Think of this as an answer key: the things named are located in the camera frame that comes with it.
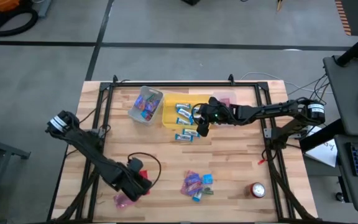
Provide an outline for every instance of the table leg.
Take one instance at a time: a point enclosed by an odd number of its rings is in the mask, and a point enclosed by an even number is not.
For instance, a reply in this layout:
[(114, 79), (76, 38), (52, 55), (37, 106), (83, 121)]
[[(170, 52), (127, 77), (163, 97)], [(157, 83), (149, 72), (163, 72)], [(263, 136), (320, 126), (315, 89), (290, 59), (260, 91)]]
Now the table leg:
[(22, 159), (28, 159), (30, 157), (30, 152), (25, 152), (21, 149), (8, 146), (7, 144), (3, 144), (0, 142), (0, 150), (10, 152), (11, 154), (15, 154), (20, 156)]
[(317, 133), (314, 133), (311, 136), (299, 141), (300, 146), (302, 148), (302, 153), (305, 153), (310, 149), (333, 139), (336, 134), (345, 134), (341, 119), (337, 119), (336, 121), (327, 125), (325, 128), (321, 129)]

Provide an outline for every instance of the white paper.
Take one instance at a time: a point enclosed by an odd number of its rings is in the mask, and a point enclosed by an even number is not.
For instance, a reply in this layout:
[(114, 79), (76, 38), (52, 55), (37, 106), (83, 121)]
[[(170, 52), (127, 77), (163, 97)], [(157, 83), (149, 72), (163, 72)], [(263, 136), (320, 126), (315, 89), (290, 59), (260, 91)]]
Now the white paper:
[[(308, 136), (320, 131), (321, 128), (314, 127), (312, 131), (308, 134)], [(335, 145), (335, 141), (332, 139), (324, 144), (316, 146), (315, 148), (307, 151), (305, 153), (308, 157), (315, 159), (319, 162), (327, 164), (331, 167), (335, 167), (336, 165), (336, 155), (337, 155), (337, 148)]]

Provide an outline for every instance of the yellow bin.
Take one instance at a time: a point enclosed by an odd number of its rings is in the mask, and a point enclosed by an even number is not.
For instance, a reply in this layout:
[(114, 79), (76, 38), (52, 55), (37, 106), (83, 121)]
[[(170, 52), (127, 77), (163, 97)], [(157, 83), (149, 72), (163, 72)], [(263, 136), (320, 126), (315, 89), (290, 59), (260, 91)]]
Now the yellow bin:
[(164, 104), (162, 111), (162, 124), (167, 128), (172, 129), (196, 129), (197, 124), (193, 125), (183, 125), (177, 124), (177, 118), (184, 118), (182, 115), (177, 113), (176, 104), (177, 103), (189, 103), (191, 108), (197, 103), (208, 103), (210, 95), (190, 95), (190, 94), (177, 94), (177, 93), (167, 93), (164, 95)]

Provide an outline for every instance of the clear plastic bin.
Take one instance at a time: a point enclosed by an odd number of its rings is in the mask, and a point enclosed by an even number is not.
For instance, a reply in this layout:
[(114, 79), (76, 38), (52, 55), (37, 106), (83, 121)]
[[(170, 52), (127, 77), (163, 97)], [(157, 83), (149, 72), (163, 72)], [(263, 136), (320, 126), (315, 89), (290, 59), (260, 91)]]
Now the clear plastic bin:
[(164, 97), (164, 106), (162, 111), (162, 124), (167, 128), (180, 129), (196, 129), (197, 125), (184, 125), (177, 124), (177, 118), (183, 118), (182, 115), (177, 113), (177, 103), (189, 103), (191, 108), (197, 103), (208, 103), (210, 95), (190, 95), (190, 94), (178, 94), (178, 93), (167, 93)]
[[(155, 99), (156, 100), (160, 100), (160, 103), (158, 104), (157, 108), (155, 109), (154, 111), (154, 114), (156, 114), (158, 112), (158, 110), (160, 109), (161, 107), (161, 104), (162, 104), (162, 101), (163, 101), (163, 93), (158, 91), (158, 90), (155, 90), (153, 88), (150, 88), (148, 86), (142, 86), (140, 88), (140, 94), (144, 97), (144, 98), (149, 98), (150, 96), (152, 95), (155, 95)], [(143, 124), (146, 124), (146, 125), (151, 125), (153, 123), (153, 121), (155, 120), (155, 118), (157, 116), (152, 116), (152, 119), (150, 119), (150, 121), (147, 121), (143, 116), (142, 116), (142, 110), (138, 109), (137, 107), (135, 107), (135, 105), (132, 106), (132, 108), (128, 111), (128, 115), (140, 122), (140, 123), (143, 123)]]

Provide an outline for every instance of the wooden table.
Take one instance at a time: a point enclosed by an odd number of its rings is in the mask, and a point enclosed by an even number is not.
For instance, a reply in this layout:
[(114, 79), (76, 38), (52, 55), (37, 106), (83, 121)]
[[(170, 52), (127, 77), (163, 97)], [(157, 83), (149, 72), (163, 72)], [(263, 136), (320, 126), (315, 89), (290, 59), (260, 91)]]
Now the wooden table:
[[(267, 81), (272, 103), (287, 100), (282, 81)], [(77, 117), (84, 118), (96, 105), (100, 82), (85, 82), (82, 89)], [(249, 87), (162, 87), (164, 93), (209, 94), (217, 91), (233, 91), (237, 104), (256, 106), (255, 92)], [(196, 139), (192, 144), (174, 141), (181, 130), (167, 129), (162, 125), (162, 110), (154, 125), (145, 126), (127, 115), (138, 97), (139, 88), (115, 88), (109, 117), (111, 130), (106, 137), (104, 155), (115, 161), (127, 161), (133, 152), (148, 152), (162, 163), (160, 180), (133, 206), (118, 210), (114, 206), (115, 192), (102, 180), (99, 183), (94, 222), (268, 222), (277, 221), (273, 202), (272, 185), (267, 163), (258, 165), (264, 149), (260, 121), (246, 126), (213, 126), (208, 137)], [(277, 126), (283, 126), (292, 118), (277, 118)], [(91, 116), (81, 124), (89, 129)], [(317, 217), (308, 176), (301, 151), (288, 147), (283, 150), (290, 188), (301, 204)], [(154, 181), (158, 174), (157, 163), (138, 155)], [(52, 218), (61, 215), (80, 190), (85, 157), (79, 152), (69, 155), (64, 164)], [(200, 174), (212, 173), (214, 195), (203, 196), (201, 203), (180, 193), (187, 170)], [(264, 198), (244, 196), (244, 187), (261, 182), (267, 193)], [(280, 191), (284, 211), (285, 197)]]

